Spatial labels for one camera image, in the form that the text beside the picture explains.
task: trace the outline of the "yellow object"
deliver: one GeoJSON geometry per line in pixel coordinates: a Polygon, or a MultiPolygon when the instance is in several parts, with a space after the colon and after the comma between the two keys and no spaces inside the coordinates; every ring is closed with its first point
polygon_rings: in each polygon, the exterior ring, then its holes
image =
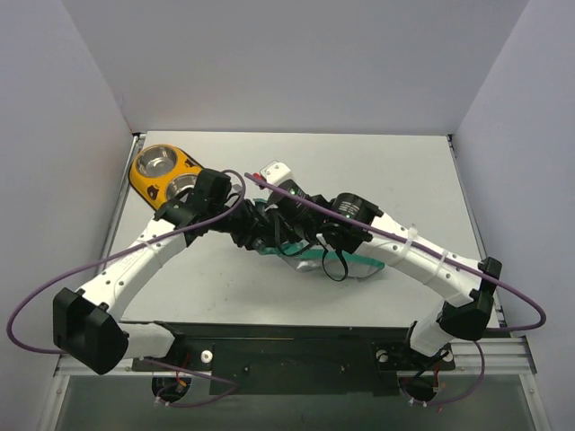
{"type": "Polygon", "coordinates": [[[129,170],[129,182],[153,209],[193,188],[202,166],[177,146],[144,148],[129,170]]]}

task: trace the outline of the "glass panel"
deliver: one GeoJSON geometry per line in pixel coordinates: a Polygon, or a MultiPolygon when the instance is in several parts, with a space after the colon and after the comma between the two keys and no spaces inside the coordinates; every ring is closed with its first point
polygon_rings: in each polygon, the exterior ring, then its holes
{"type": "MultiPolygon", "coordinates": [[[[445,395],[465,391],[475,376],[443,376],[445,395]]],[[[195,378],[185,401],[208,396],[195,378]]],[[[484,431],[535,429],[518,376],[486,376],[477,392],[457,404],[410,407],[403,395],[231,396],[197,409],[154,406],[147,376],[73,376],[57,430],[349,430],[425,429],[484,431]]]]}

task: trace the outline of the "white tabletop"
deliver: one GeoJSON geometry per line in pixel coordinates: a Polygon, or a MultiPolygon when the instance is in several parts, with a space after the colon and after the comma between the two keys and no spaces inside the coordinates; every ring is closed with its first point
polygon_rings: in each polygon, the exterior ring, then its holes
{"type": "MultiPolygon", "coordinates": [[[[443,136],[367,136],[149,132],[145,146],[179,146],[204,166],[257,172],[286,163],[308,194],[353,192],[450,251],[479,259],[454,162],[443,136]]],[[[267,193],[248,184],[247,197],[267,193]]],[[[131,189],[113,250],[129,246],[152,217],[131,189]]],[[[385,268],[358,282],[322,271],[296,273],[275,256],[238,249],[208,233],[166,264],[142,289],[124,321],[407,327],[442,299],[385,268]]],[[[491,327],[498,326],[495,313],[491,327]]]]}

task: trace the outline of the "red wire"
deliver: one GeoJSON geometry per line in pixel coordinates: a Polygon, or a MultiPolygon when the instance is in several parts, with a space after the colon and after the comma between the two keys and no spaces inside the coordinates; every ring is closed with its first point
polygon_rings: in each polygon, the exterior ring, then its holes
{"type": "Polygon", "coordinates": [[[435,365],[435,386],[439,386],[439,362],[435,365]]]}
{"type": "MultiPolygon", "coordinates": [[[[181,368],[185,368],[185,367],[188,365],[188,362],[189,362],[189,361],[190,361],[190,353],[187,353],[187,354],[186,354],[186,360],[183,361],[183,365],[181,366],[181,368]]],[[[181,384],[182,386],[186,386],[186,385],[187,385],[186,382],[183,382],[183,381],[180,379],[180,372],[179,372],[179,371],[176,371],[176,382],[178,382],[178,383],[181,384]]]]}

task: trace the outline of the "gray wall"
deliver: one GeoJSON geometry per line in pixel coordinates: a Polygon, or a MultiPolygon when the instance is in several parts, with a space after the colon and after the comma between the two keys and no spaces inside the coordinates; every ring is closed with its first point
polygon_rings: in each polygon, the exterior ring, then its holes
{"type": "MultiPolygon", "coordinates": [[[[529,342],[553,428],[575,428],[575,2],[531,0],[456,131],[487,251],[549,314],[529,342]]],[[[505,296],[511,323],[535,313],[505,296]]]]}
{"type": "MultiPolygon", "coordinates": [[[[0,13],[0,321],[34,287],[98,256],[131,136],[111,91],[57,0],[0,13]]],[[[51,296],[17,334],[49,347],[51,296]]],[[[2,429],[35,429],[57,359],[0,334],[2,429]]]]}
{"type": "Polygon", "coordinates": [[[64,0],[135,130],[453,133],[527,0],[64,0]]]}

